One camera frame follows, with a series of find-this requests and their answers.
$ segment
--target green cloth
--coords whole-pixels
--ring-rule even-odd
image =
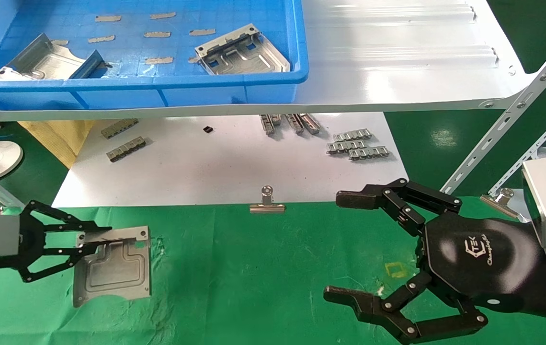
[[[501,216],[464,202],[464,216]],[[269,215],[247,205],[69,209],[99,225],[150,227],[152,297],[74,309],[71,270],[24,284],[0,269],[0,345],[395,344],[322,292],[331,284],[386,296],[417,272],[416,239],[380,210],[287,206]],[[455,310],[426,292],[404,312],[419,321]],[[441,343],[546,343],[542,317],[485,313],[478,334]]]

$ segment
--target blue plastic crate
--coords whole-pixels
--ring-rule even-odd
[[[169,12],[175,17],[150,19]],[[97,15],[122,19],[95,22]],[[290,61],[290,72],[210,76],[188,63],[195,46],[250,23]],[[216,33],[190,36],[194,29]],[[149,31],[171,36],[144,37]],[[113,67],[88,79],[0,80],[0,110],[290,103],[308,75],[301,0],[0,0],[0,68],[40,33],[68,40],[80,58],[96,49]],[[115,40],[88,43],[105,35]],[[146,65],[149,57],[174,61]]]

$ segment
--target white shelf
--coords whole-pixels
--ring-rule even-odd
[[[151,118],[106,140],[100,130],[113,121],[98,121],[52,206],[250,204],[262,201],[265,185],[276,203],[334,201],[339,190],[407,178],[383,113],[344,115],[313,114],[322,127],[317,136],[296,135],[282,118],[269,137],[260,116],[248,115]],[[367,144],[386,146],[389,157],[326,154],[333,134],[365,127],[374,136]],[[109,161],[108,151],[138,136],[150,144]]]
[[[293,104],[0,112],[0,120],[505,109],[532,80],[486,0],[303,0],[310,62]]]

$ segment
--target yellow cloth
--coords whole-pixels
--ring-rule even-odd
[[[47,150],[71,168],[95,120],[19,121]]]

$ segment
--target robotic hand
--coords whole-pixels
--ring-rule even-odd
[[[386,299],[327,286],[324,299],[352,307],[358,321],[384,327],[403,344],[474,334],[488,323],[475,308],[525,312],[546,317],[546,254],[531,223],[459,216],[462,202],[422,185],[398,179],[338,192],[340,207],[382,209],[418,237],[420,272]],[[426,223],[409,204],[439,214]],[[413,322],[401,312],[430,290],[459,315]]]
[[[43,225],[32,212],[64,221],[64,224]],[[110,230],[111,227],[98,227],[94,221],[82,221],[61,210],[30,201],[19,216],[0,215],[0,268],[13,268],[24,282],[34,282],[43,277],[73,267],[81,258],[96,253],[99,245],[114,241],[84,243],[81,247],[45,248],[46,233],[59,231],[82,231],[94,233]],[[39,272],[30,272],[28,267],[43,255],[65,255],[67,260]]]

